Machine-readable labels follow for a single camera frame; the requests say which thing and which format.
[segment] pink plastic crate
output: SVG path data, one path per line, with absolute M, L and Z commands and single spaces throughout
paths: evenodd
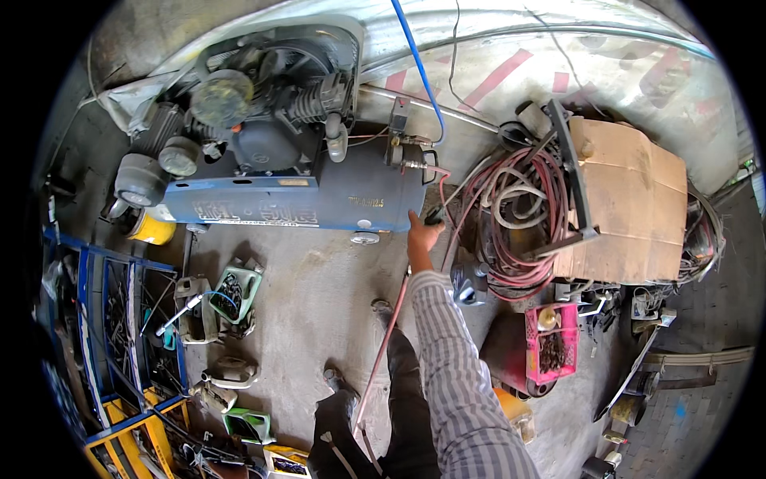
M 561 313 L 561 328 L 550 331 L 537 331 L 537 317 L 546 307 Z M 576 303 L 554 303 L 538 306 L 524 312 L 526 316 L 527 367 L 526 376 L 537 385 L 555 381 L 574 374 L 577 370 L 577 345 L 580 340 Z M 564 365 L 558 370 L 540 372 L 540 336 L 561 333 L 564 340 Z

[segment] sleeve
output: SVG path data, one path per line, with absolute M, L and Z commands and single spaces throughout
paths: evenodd
M 421 271 L 410 281 L 431 431 L 445 479 L 539 479 L 519 433 L 492 390 L 449 278 Z

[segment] shoe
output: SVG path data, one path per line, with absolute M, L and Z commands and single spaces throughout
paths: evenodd
M 359 393 L 356 392 L 356 389 L 352 388 L 351 385 L 345 381 L 345 379 L 343 379 L 343 374 L 341 374 L 340 369 L 332 366 L 331 364 L 325 364 L 325 371 L 322 374 L 322 379 L 324 379 L 325 384 L 330 389 L 332 389 L 333 392 L 338 392 L 341 389 L 345 389 L 346 391 L 354 393 L 356 402 L 359 402 Z
M 381 297 L 376 297 L 370 303 L 372 313 L 375 315 L 375 319 L 381 324 L 384 331 L 388 329 L 388 324 L 391 322 L 391 318 L 394 316 L 394 308 L 391 303 L 384 300 Z

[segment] black pants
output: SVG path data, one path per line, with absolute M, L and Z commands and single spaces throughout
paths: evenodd
M 385 457 L 378 459 L 383 475 L 391 479 L 438 479 L 441 473 L 415 351 L 404 333 L 394 329 L 387 353 L 391 376 L 388 394 L 391 442 Z M 319 438 L 327 431 L 359 479 L 380 477 L 351 433 L 353 408 L 354 394 L 343 389 L 317 403 L 314 445 L 308 460 L 315 479 L 349 477 L 329 445 Z

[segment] red gas cylinder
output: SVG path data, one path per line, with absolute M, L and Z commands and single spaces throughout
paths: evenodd
M 492 376 L 516 391 L 533 398 L 548 394 L 556 381 L 537 385 L 526 377 L 526 332 L 522 313 L 506 313 L 495 318 L 479 358 L 489 367 Z

